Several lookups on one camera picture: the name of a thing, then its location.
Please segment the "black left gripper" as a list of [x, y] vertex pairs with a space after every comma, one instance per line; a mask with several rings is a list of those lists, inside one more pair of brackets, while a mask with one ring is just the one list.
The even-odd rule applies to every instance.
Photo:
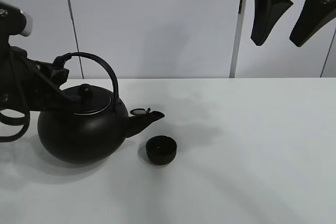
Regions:
[[9, 38], [1, 36], [1, 107], [19, 112], [74, 112], [78, 95], [60, 89], [69, 76], [65, 64], [70, 53], [52, 63], [31, 60], [26, 50], [10, 45]]

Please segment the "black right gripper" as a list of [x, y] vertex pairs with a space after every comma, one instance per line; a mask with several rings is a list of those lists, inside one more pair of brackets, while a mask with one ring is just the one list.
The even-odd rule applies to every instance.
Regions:
[[[262, 46], [276, 22], [293, 5], [291, 0], [255, 0], [251, 39]], [[335, 19], [335, 0], [305, 0], [290, 40], [303, 46], [324, 25]]]

